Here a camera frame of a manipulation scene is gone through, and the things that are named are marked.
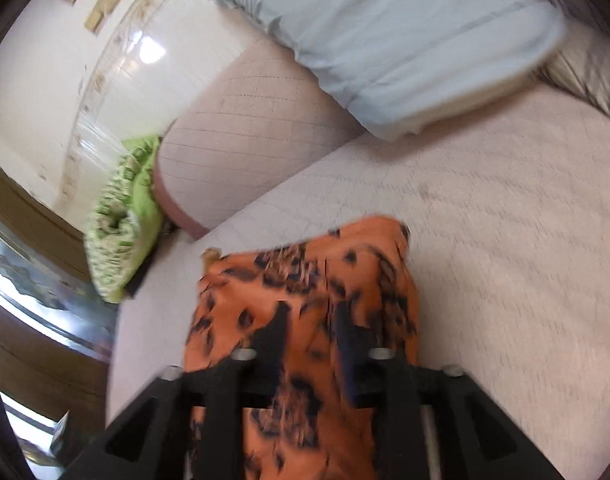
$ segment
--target green pillow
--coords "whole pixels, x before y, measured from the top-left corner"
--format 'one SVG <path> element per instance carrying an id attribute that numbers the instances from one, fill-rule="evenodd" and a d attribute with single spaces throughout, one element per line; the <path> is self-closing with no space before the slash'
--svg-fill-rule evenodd
<path id="1" fill-rule="evenodd" d="M 102 190 L 85 235 L 92 281 L 109 303 L 122 299 L 123 288 L 152 250 L 164 216 L 151 193 L 160 136 L 125 140 L 130 152 Z"/>

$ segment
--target black mount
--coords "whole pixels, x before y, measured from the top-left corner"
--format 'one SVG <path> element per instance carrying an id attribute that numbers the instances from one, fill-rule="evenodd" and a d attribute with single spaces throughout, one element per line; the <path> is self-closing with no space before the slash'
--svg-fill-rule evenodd
<path id="1" fill-rule="evenodd" d="M 288 308 L 257 330 L 251 349 L 217 366 L 155 378 L 65 471 L 62 480 L 182 480 L 193 406 L 205 406 L 195 479 L 241 480 L 242 407 L 267 408 L 282 373 Z M 462 370 L 409 365 L 370 347 L 347 306 L 336 310 L 342 380 L 358 408 L 376 408 L 383 480 L 430 480 L 421 405 L 434 412 L 442 480 L 562 480 L 536 446 Z"/>

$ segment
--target metal screw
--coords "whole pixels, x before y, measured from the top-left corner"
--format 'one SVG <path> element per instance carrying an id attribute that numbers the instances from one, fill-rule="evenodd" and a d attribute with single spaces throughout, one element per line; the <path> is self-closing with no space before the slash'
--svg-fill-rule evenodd
<path id="1" fill-rule="evenodd" d="M 179 366 L 168 366 L 162 372 L 160 372 L 160 378 L 163 381 L 175 381 L 182 376 L 183 370 Z"/>
<path id="2" fill-rule="evenodd" d="M 464 373 L 465 373 L 462 366 L 454 365 L 454 364 L 444 365 L 442 367 L 442 371 L 445 375 L 447 375 L 449 377 L 460 377 L 460 376 L 464 375 Z"/>
<path id="3" fill-rule="evenodd" d="M 255 359 L 258 353 L 253 348 L 234 348 L 231 353 L 231 358 L 234 361 L 251 361 Z"/>
<path id="4" fill-rule="evenodd" d="M 389 348 L 372 348 L 369 352 L 369 356 L 374 361 L 386 361 L 387 359 L 393 359 L 394 351 Z"/>

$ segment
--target orange patterned fabric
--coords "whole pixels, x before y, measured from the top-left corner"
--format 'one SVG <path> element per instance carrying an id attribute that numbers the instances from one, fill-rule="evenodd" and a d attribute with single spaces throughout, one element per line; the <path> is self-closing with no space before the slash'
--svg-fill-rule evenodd
<path id="1" fill-rule="evenodd" d="M 198 284 L 185 351 L 187 371 L 207 368 L 267 325 L 277 304 L 290 308 L 284 373 L 271 408 L 245 409 L 247 480 L 371 480 L 372 410 L 342 395 L 334 312 L 344 301 L 374 346 L 416 362 L 418 294 L 405 266 L 408 229 L 375 216 L 319 238 L 259 253 L 230 254 Z M 202 409 L 195 408 L 194 450 Z"/>

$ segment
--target mattress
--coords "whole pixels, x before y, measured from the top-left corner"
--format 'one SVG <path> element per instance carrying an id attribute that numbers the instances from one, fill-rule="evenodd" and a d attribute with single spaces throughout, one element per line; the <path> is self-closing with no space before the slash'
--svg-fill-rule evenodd
<path id="1" fill-rule="evenodd" d="M 567 480 L 610 462 L 610 120 L 537 84 L 395 143 L 365 134 L 198 242 L 162 251 L 121 307 L 113 415 L 180 364 L 200 254 L 280 246 L 360 216 L 410 229 L 420 361 L 458 363 Z"/>

